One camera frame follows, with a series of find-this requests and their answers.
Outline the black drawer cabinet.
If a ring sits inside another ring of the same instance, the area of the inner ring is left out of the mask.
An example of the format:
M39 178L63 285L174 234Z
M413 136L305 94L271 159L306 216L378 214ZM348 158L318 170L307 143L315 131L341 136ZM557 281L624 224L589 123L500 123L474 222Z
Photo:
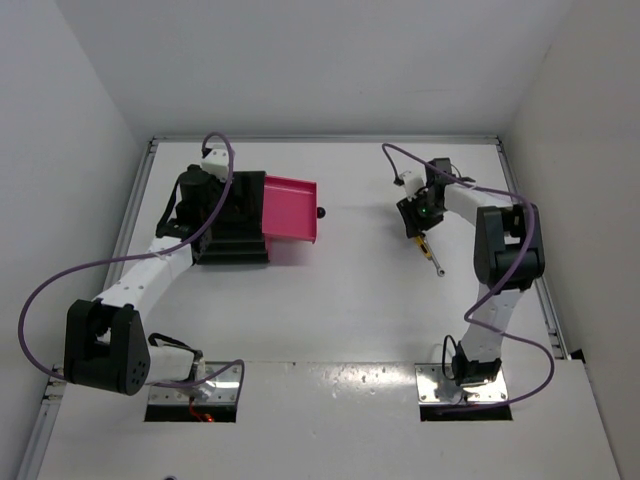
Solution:
M266 172L263 172L263 198ZM198 259L199 265L266 264L266 237L260 228L229 227L212 223L207 248Z

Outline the pink top drawer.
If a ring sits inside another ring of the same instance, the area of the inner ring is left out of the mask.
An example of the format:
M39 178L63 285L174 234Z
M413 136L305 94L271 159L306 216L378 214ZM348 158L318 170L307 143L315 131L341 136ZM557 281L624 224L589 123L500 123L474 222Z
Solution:
M262 232L270 240L315 243L318 236L316 182L267 175Z

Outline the silver wrench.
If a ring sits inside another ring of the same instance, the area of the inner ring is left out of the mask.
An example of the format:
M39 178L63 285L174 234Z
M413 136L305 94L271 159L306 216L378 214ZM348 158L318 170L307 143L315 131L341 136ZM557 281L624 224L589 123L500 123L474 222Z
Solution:
M431 251L431 249L428 246L424 247L425 250L425 255L427 257L427 259L433 264L436 273L439 277L444 277L446 275L446 271L444 270L444 268L441 266L440 262L438 261L438 259L436 258L436 256L433 254L433 252Z

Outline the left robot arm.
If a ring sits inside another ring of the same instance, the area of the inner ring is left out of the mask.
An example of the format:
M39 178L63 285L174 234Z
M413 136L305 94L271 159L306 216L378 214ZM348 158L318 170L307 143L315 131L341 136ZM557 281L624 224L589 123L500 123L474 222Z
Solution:
M67 312L67 382L132 396L145 385L195 390L207 380L200 350L145 322L183 273L197 265L268 258L266 174L190 165L177 178L148 250L110 288Z

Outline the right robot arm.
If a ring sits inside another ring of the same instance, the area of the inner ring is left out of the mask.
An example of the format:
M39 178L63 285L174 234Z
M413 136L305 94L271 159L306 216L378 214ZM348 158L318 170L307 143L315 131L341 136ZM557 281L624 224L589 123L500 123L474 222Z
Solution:
M545 268L537 207L512 203L469 182L454 180L448 158L430 161L424 174L407 171L394 179L405 191L396 207L406 236L425 256L434 257L426 232L443 222L446 213L457 214L475 229L473 268L479 290L467 315L469 327L451 360L449 379L458 386L496 379L513 310Z

